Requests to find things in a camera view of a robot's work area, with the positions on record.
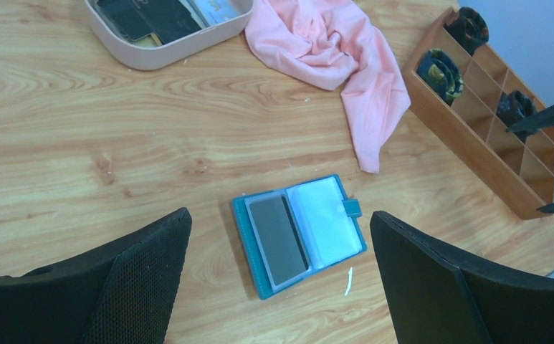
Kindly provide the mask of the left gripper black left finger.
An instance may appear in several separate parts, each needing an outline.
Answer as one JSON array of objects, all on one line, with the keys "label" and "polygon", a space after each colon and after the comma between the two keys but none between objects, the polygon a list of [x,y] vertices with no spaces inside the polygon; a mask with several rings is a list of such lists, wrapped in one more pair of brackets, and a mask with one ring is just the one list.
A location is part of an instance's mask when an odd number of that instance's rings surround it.
[{"label": "left gripper black left finger", "polygon": [[20,277],[0,277],[0,343],[162,343],[192,218],[182,208]]}]

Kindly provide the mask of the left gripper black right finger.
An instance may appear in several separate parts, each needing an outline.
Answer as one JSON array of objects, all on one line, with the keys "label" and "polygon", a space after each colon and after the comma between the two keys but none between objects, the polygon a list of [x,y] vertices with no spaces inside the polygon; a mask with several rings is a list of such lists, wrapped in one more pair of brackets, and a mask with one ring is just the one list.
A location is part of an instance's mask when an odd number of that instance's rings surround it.
[{"label": "left gripper black right finger", "polygon": [[386,211],[373,250],[400,343],[554,343],[554,279],[498,264]]}]

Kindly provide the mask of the blue leather card holder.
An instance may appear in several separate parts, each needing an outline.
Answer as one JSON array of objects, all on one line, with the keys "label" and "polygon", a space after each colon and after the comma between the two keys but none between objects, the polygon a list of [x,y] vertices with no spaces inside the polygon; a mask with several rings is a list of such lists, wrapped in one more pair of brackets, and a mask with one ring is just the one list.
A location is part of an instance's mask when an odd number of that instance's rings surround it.
[{"label": "blue leather card holder", "polygon": [[[271,286],[248,209],[250,201],[276,194],[286,198],[310,263],[308,272],[280,290]],[[367,250],[358,224],[362,215],[359,201],[347,196],[337,174],[287,188],[238,196],[231,205],[254,286],[262,300]]]}]

